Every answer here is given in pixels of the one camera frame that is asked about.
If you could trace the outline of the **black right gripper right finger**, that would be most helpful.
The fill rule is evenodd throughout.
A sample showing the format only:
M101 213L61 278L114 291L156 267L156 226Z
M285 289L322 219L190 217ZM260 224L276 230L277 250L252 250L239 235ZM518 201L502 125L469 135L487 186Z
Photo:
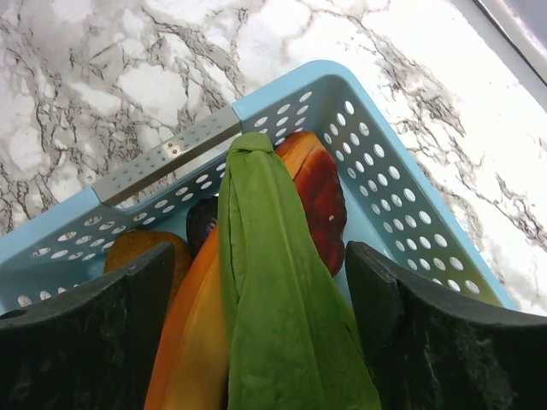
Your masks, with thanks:
M383 408L545 408L545 317L464 296L365 243L348 243L345 271Z

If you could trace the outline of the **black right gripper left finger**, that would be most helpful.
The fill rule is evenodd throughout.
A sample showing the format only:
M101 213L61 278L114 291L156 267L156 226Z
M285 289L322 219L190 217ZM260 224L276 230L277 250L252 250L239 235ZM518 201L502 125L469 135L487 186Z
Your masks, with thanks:
M3 409L141 409L167 312L174 246L1 317Z

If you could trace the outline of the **orange papaya slice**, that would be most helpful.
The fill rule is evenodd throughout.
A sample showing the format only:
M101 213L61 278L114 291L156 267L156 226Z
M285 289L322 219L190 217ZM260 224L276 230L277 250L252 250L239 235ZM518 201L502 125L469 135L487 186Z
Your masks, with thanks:
M344 260L347 212L335 161L312 132L276 150L301 198L315 247L332 275ZM145 400L147 409L221 409L228 374L218 231L192 262L163 325Z

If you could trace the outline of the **green leaf vegetable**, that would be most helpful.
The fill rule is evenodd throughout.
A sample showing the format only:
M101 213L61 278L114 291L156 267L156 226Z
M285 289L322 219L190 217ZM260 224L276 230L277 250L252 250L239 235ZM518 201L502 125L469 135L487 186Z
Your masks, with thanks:
M355 316L259 132L228 150L219 197L231 409L378 409Z

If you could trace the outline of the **dark purple eggplant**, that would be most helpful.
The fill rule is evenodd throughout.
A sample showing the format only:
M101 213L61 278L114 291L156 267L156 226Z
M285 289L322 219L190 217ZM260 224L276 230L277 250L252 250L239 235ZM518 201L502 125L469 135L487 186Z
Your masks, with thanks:
M206 196L189 209L186 216L186 236L192 259L196 258L209 234L217 225L217 216L217 196Z

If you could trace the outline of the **brown kiwi fruit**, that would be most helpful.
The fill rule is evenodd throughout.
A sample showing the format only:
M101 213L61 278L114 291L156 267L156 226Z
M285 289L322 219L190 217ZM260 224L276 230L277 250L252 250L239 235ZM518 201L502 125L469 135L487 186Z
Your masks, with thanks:
M170 309L179 287L191 265L191 253L186 242L168 231L130 231L118 237L107 255L103 274L126 265L129 261L154 248L157 244L170 242L174 246L174 278L168 302Z

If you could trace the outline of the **light blue plastic basket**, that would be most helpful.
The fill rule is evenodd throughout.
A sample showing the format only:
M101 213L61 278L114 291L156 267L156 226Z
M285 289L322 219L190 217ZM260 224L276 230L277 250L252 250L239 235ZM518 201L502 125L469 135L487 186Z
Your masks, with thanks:
M133 230L206 236L235 137L266 134L294 181L309 229L339 288L345 244L367 243L465 296L514 308L353 73L303 64L111 171L1 240L8 312L99 277Z

